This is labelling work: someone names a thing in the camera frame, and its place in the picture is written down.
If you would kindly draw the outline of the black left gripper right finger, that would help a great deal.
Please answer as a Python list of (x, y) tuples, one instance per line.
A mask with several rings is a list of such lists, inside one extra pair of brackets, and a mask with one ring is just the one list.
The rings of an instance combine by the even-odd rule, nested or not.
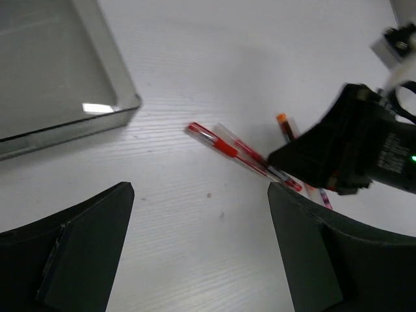
[(414, 311), (415, 238), (327, 209), (278, 183), (270, 213), (296, 311)]

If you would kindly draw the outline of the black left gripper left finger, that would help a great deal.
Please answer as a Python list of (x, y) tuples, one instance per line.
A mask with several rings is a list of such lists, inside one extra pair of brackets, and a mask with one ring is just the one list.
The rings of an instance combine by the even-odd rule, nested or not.
[(121, 182), (1, 233), (2, 311), (105, 311), (135, 192)]

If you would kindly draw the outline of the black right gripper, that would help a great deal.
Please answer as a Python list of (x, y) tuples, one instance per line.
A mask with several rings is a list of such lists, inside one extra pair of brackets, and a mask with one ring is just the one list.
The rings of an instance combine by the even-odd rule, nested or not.
[(346, 85), (333, 107), (308, 131), (273, 151), (269, 165), (316, 188), (356, 194), (373, 181), (415, 193), (415, 114), (402, 105), (401, 83), (382, 96)]

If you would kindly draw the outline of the dark red gel pen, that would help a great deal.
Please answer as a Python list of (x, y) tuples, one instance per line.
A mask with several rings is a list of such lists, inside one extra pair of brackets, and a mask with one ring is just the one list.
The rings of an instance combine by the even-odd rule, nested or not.
[(271, 176), (272, 179), (282, 183), (289, 182), (290, 178), (287, 174), (269, 166), (266, 159), (261, 154), (249, 147), (247, 143), (245, 143), (242, 139), (240, 139), (237, 135), (232, 133), (222, 124), (218, 123), (215, 125), (213, 132), (220, 138), (224, 139), (227, 143), (231, 144), (247, 161), (258, 167), (258, 169), (262, 170), (264, 173)]

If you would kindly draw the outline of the clear plastic organizer box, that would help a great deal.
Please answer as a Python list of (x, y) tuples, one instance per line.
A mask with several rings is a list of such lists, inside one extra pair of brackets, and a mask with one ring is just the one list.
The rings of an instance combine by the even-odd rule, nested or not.
[(1, 2), (1, 158), (123, 127), (142, 98), (97, 1)]

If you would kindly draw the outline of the red pen with clip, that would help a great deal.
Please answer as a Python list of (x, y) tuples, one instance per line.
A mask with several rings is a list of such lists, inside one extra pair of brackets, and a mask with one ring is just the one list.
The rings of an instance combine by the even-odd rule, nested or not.
[(295, 140), (298, 136), (298, 133), (293, 129), (288, 117), (286, 117), (284, 113), (281, 113), (276, 116), (276, 119), (279, 123), (281, 132), (283, 133), (286, 142), (290, 143)]

